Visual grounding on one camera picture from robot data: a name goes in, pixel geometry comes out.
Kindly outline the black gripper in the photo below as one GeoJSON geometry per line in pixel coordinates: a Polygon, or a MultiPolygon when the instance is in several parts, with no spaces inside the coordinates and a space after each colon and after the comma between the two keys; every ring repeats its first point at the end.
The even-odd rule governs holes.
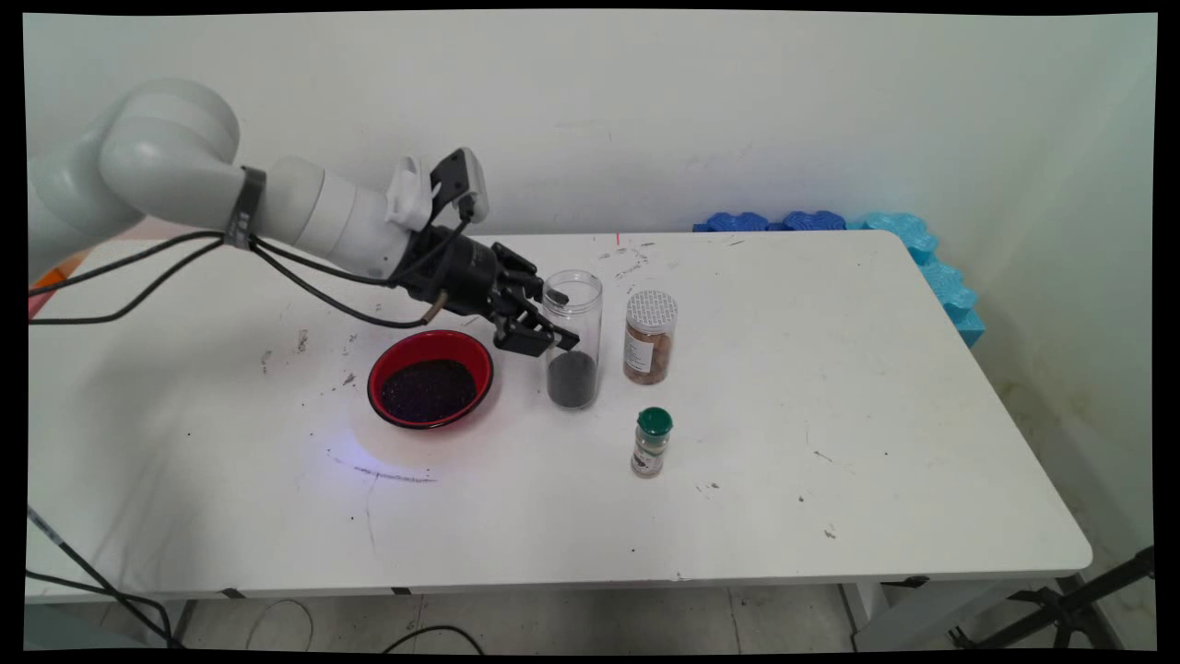
{"type": "Polygon", "coordinates": [[[505,244],[486,245],[461,235],[417,269],[409,269],[442,245],[448,235],[448,230],[412,235],[407,251],[395,269],[395,284],[405,289],[409,298],[435,303],[445,292],[445,308],[452,314],[481,315],[485,318],[492,314],[496,328],[493,344],[502,351],[536,359],[553,348],[572,351],[579,346],[581,337],[576,331],[555,326],[535,305],[517,307],[509,314],[493,311],[493,292],[499,274],[499,282],[505,289],[519,290],[527,300],[552,305],[568,305],[570,301],[566,292],[545,285],[537,267],[505,244]]]}

